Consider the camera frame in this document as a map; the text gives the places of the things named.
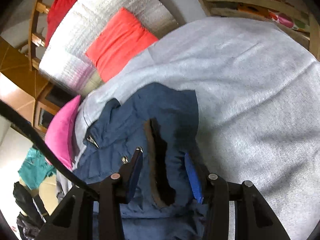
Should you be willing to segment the navy blue padded jacket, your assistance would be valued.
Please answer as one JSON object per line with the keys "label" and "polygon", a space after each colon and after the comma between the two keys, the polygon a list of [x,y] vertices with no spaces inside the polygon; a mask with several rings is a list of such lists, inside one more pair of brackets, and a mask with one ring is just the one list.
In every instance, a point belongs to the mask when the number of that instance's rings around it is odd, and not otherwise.
{"label": "navy blue padded jacket", "polygon": [[124,103],[108,101],[87,129],[74,174],[88,184],[117,172],[137,147],[143,149],[135,195],[120,207],[126,239],[202,237],[207,208],[195,200],[185,169],[198,121],[193,90],[151,83]]}

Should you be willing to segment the pink pillow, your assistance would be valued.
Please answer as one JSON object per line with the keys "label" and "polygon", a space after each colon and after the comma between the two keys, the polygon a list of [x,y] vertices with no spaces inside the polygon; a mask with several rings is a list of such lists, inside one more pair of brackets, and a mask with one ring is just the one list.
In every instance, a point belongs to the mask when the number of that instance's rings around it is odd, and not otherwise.
{"label": "pink pillow", "polygon": [[45,143],[59,161],[72,169],[72,137],[81,96],[77,95],[66,103],[53,117],[45,136]]}

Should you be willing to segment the cream sofa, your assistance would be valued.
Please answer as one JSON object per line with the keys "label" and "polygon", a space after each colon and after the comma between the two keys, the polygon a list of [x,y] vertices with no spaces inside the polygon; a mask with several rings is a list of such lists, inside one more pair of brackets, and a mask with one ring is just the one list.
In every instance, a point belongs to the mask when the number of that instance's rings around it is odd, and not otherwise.
{"label": "cream sofa", "polygon": [[19,183],[31,194],[32,197],[39,195],[48,214],[51,215],[58,206],[56,197],[56,175],[46,177],[37,189],[29,189],[22,178]]}

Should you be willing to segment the teal shirt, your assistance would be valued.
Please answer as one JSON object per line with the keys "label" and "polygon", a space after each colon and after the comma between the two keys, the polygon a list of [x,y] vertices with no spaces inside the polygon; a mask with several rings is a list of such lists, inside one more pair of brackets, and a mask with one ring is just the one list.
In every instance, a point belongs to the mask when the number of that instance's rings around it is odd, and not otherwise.
{"label": "teal shirt", "polygon": [[18,174],[30,190],[38,189],[47,178],[56,175],[56,168],[46,161],[40,150],[29,148]]}

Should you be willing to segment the grey bed sheet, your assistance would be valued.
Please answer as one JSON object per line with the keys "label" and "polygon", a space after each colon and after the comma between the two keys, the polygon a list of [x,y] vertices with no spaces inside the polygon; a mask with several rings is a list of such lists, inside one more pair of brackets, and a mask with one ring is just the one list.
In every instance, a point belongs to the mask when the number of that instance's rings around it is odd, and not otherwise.
{"label": "grey bed sheet", "polygon": [[160,83],[193,90],[193,149],[224,180],[250,180],[291,239],[319,222],[319,62],[276,26],[207,17],[172,31],[131,59],[80,105],[74,168],[84,137],[111,99]]}

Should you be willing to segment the black bag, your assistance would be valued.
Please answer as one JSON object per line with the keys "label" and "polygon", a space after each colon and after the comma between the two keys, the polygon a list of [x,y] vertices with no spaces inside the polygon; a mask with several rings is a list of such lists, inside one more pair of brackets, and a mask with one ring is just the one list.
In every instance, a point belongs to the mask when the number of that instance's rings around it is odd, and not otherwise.
{"label": "black bag", "polygon": [[32,196],[18,181],[14,184],[13,196],[16,204],[22,210],[16,222],[21,239],[36,239],[50,217],[42,199],[38,194]]}

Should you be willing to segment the wooden pillar cabinet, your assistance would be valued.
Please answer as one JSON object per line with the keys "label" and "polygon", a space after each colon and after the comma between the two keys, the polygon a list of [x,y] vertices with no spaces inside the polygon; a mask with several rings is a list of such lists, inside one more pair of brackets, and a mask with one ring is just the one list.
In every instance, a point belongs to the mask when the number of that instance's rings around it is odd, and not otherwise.
{"label": "wooden pillar cabinet", "polygon": [[36,69],[29,68],[25,55],[1,38],[1,100],[23,116],[33,128],[46,133],[48,123],[60,107],[48,100],[54,85]]}

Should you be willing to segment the silver foil wrapped headboard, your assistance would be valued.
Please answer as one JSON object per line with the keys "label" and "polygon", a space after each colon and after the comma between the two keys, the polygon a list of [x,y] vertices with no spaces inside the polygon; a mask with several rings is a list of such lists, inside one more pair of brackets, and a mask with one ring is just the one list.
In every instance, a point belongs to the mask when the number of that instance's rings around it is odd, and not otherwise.
{"label": "silver foil wrapped headboard", "polygon": [[159,0],[77,0],[52,35],[39,71],[71,94],[87,96],[103,84],[85,51],[120,9],[133,13],[157,38],[178,27]]}

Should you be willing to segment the orange red pillow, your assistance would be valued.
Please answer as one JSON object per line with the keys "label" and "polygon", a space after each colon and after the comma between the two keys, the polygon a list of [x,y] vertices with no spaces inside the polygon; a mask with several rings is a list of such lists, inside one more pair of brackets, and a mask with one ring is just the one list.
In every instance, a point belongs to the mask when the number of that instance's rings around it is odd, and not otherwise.
{"label": "orange red pillow", "polygon": [[93,63],[103,82],[107,82],[158,38],[125,8],[120,8],[85,55]]}

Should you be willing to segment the wooden stair railing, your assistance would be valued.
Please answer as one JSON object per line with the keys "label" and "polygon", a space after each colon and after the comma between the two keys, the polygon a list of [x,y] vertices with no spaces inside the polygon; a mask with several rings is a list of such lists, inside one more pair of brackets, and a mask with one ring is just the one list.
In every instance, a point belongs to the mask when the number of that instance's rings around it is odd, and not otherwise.
{"label": "wooden stair railing", "polygon": [[40,15],[47,15],[50,11],[50,6],[43,2],[43,0],[35,0],[35,5],[31,12],[28,33],[28,60],[29,70],[38,70],[40,59],[36,56],[36,48],[46,46],[46,39],[37,31],[38,21]]}

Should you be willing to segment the wooden table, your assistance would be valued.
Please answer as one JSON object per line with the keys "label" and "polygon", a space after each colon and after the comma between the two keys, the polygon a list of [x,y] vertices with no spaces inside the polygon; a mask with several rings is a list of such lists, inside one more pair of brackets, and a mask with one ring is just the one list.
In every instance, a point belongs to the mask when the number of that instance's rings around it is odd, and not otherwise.
{"label": "wooden table", "polygon": [[310,0],[198,0],[207,16],[271,22],[319,58],[319,9]]}

